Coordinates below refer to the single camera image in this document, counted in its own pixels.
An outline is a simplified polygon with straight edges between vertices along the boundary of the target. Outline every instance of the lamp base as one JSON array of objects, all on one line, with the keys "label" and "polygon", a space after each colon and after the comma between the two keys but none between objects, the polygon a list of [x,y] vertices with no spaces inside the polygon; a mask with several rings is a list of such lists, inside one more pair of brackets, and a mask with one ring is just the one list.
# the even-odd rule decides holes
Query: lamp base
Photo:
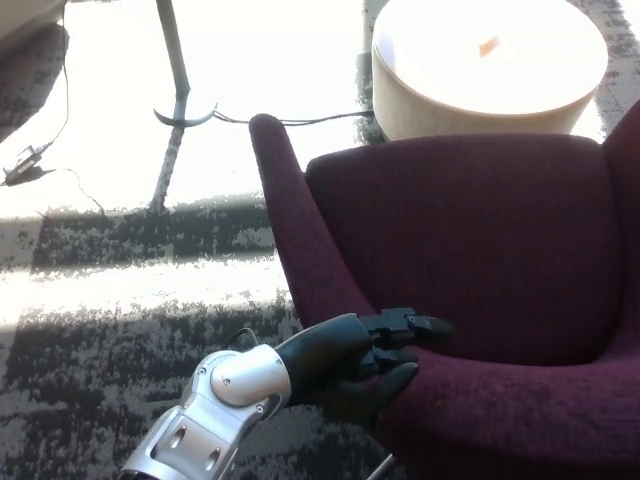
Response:
[{"label": "lamp base", "polygon": [[201,125],[213,117],[216,104],[209,96],[190,90],[186,95],[176,94],[160,99],[153,111],[165,125],[188,128]]}]

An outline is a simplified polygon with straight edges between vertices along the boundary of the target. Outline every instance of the maroon armchair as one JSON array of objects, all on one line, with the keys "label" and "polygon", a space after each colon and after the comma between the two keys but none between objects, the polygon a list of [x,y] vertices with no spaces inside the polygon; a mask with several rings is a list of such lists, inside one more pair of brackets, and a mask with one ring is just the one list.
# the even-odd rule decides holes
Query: maroon armchair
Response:
[{"label": "maroon armchair", "polygon": [[416,478],[640,478],[640,103],[603,145],[432,137],[317,158],[250,124],[302,324],[410,306],[452,322],[383,412]]}]

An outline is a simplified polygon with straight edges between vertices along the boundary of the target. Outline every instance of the white round table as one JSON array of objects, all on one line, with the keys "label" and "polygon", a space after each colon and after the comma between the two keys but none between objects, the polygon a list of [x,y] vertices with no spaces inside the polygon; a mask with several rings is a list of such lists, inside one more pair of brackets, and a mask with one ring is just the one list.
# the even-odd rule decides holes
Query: white round table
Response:
[{"label": "white round table", "polygon": [[373,32],[373,109],[391,140],[570,133],[607,64],[566,0],[390,0]]}]

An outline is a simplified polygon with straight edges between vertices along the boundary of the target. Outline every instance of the gray patterned carpet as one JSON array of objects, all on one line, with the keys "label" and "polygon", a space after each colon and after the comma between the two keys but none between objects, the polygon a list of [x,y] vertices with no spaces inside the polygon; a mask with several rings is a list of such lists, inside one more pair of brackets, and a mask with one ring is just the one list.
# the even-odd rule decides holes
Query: gray patterned carpet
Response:
[{"label": "gray patterned carpet", "polygon": [[[192,83],[227,115],[370,107],[382,0],[253,2],[252,15],[241,2],[179,3]],[[640,8],[577,4],[610,45],[607,78],[576,127],[600,140],[640,97]],[[74,2],[66,20],[0,66],[0,158],[11,159],[64,120],[66,35],[69,123],[41,178],[0,189],[3,479],[115,478],[233,331],[251,326],[276,344],[300,328],[246,127],[182,132],[153,117],[151,94],[171,92],[153,2]],[[353,119],[291,135],[303,161],[380,140]],[[383,456],[362,432],[296,408],[260,425],[232,478],[360,479]]]}]

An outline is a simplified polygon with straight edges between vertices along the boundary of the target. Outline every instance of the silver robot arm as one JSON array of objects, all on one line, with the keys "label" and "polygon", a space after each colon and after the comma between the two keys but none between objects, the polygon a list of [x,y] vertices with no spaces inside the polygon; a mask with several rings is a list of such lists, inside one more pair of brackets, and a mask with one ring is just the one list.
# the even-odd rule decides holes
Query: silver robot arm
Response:
[{"label": "silver robot arm", "polygon": [[[151,427],[124,465],[119,480],[221,480],[238,447],[261,420],[309,404],[364,428],[417,373],[402,347],[453,333],[450,324],[411,309],[380,315],[341,315],[275,348],[222,350],[196,367],[179,404]],[[383,388],[357,383],[383,375]]]},{"label": "silver robot arm", "polygon": [[123,471],[137,474],[130,476],[135,479],[221,479],[240,441],[290,396],[287,369],[268,345],[213,353],[200,362],[179,404],[158,419]]}]

